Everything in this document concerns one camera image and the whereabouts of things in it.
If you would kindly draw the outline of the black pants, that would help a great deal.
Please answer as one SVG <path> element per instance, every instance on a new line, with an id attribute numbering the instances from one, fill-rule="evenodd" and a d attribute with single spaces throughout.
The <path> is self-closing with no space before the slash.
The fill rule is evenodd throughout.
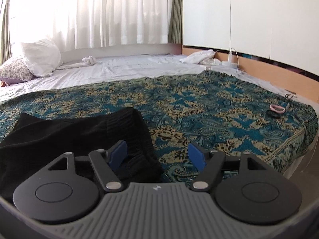
<path id="1" fill-rule="evenodd" d="M 22 113 L 1 142 L 1 196 L 11 202 L 19 184 L 65 152 L 85 156 L 127 143 L 127 157 L 115 174 L 125 185 L 162 182 L 149 129 L 137 109 L 89 118 L 43 120 Z"/>

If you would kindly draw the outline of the teal paisley bedspread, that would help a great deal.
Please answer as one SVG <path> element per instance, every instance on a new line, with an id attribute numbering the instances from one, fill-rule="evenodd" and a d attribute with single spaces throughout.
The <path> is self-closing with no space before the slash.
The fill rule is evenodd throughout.
<path id="1" fill-rule="evenodd" d="M 189 142 L 228 156 L 249 152 L 284 173 L 318 132 L 315 110 L 214 71 L 102 82 L 27 93 L 1 102 L 1 137 L 20 113 L 43 119 L 92 117 L 125 107 L 140 111 L 166 182 L 190 182 Z"/>

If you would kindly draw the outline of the white bed sheet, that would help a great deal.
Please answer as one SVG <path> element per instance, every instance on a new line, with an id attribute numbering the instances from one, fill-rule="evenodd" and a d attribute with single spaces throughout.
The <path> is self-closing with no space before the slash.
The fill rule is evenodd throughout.
<path id="1" fill-rule="evenodd" d="M 155 78 L 163 75 L 199 74 L 204 70 L 213 70 L 233 75 L 240 80 L 258 85 L 282 96 L 292 94 L 291 92 L 274 86 L 273 83 L 269 81 L 253 77 L 240 70 L 225 68 L 222 65 L 207 66 L 201 64 L 186 64 L 180 61 L 182 58 L 184 58 L 184 56 L 173 55 L 106 57 L 99 59 L 93 66 L 72 69 L 66 69 L 65 66 L 61 66 L 49 77 L 35 78 L 26 83 L 2 87 L 1 102 L 36 91 L 58 90 L 85 84 L 143 77 Z"/>

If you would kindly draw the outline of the small rolled white cloth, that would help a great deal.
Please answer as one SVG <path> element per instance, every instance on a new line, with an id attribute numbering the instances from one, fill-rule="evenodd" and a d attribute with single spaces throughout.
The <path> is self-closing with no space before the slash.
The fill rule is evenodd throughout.
<path id="1" fill-rule="evenodd" d="M 93 56 L 84 57 L 82 59 L 82 63 L 87 66 L 95 65 L 97 63 L 97 59 Z"/>

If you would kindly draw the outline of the crumpled white cloth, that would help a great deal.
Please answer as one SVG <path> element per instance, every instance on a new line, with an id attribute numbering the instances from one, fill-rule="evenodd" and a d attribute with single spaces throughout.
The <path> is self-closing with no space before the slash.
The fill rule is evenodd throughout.
<path id="1" fill-rule="evenodd" d="M 188 57 L 182 58 L 179 61 L 185 64 L 202 64 L 202 65 L 220 65 L 221 64 L 221 61 L 215 58 L 215 51 L 212 49 L 194 52 Z"/>

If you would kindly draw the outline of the white pillow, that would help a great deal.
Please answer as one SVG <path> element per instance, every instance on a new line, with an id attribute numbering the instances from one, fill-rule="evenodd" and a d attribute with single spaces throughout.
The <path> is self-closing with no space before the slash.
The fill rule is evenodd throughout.
<path id="1" fill-rule="evenodd" d="M 57 45 L 47 39 L 34 43 L 22 43 L 24 63 L 35 77 L 49 77 L 62 64 Z"/>

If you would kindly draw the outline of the floral grey pillow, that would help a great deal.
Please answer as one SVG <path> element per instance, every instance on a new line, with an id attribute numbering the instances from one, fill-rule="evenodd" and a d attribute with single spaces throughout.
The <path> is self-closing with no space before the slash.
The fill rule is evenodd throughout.
<path id="1" fill-rule="evenodd" d="M 11 57 L 1 65 L 1 81 L 9 85 L 30 81 L 33 74 L 27 68 L 23 57 Z"/>

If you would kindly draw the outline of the green striped curtain right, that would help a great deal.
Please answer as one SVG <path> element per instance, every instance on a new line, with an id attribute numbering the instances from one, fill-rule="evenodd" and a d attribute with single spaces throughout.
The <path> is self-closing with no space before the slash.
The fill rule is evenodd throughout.
<path id="1" fill-rule="evenodd" d="M 172 0 L 168 42 L 182 44 L 183 0 Z"/>

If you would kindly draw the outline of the green striped curtain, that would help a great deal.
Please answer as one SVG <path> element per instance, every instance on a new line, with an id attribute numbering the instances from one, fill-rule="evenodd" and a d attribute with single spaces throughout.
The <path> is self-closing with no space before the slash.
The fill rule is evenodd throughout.
<path id="1" fill-rule="evenodd" d="M 10 0 L 4 0 L 2 32 L 1 32 L 1 64 L 11 58 L 10 42 Z"/>
<path id="2" fill-rule="evenodd" d="M 168 42 L 182 44 L 183 0 L 172 0 Z"/>

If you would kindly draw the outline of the green striped curtain left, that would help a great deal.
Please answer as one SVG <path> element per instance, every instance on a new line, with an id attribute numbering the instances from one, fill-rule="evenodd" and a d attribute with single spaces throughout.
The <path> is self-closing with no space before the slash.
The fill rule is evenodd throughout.
<path id="1" fill-rule="evenodd" d="M 10 42 L 10 0 L 4 0 L 2 32 L 1 32 L 1 64 L 11 58 Z"/>

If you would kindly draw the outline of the white sheer curtain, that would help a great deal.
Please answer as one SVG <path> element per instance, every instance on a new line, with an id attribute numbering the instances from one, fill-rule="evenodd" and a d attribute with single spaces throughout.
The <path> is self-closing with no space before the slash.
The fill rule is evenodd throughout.
<path id="1" fill-rule="evenodd" d="M 11 0 L 12 53 L 50 39 L 62 51 L 166 44 L 172 0 Z"/>

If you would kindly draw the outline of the white wardrobe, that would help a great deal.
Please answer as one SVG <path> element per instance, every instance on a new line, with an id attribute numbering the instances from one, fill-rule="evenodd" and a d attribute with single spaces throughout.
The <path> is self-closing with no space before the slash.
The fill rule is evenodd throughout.
<path id="1" fill-rule="evenodd" d="M 318 74 L 318 0 L 183 0 L 183 44 Z"/>

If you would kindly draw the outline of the wooden bed frame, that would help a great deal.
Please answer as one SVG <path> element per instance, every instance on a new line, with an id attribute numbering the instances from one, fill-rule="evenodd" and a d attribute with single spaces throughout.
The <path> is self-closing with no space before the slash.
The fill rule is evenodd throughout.
<path id="1" fill-rule="evenodd" d="M 188 56 L 193 52 L 212 49 L 198 46 L 184 46 L 174 43 L 168 44 L 172 46 L 174 55 L 184 54 Z M 228 50 L 213 49 L 217 51 L 215 57 L 220 61 L 228 59 Z M 241 56 L 239 56 L 239 68 L 249 75 L 269 81 L 276 87 L 284 88 L 285 90 L 294 92 L 299 96 L 318 103 L 319 86 L 318 81 L 314 79 L 273 64 Z"/>

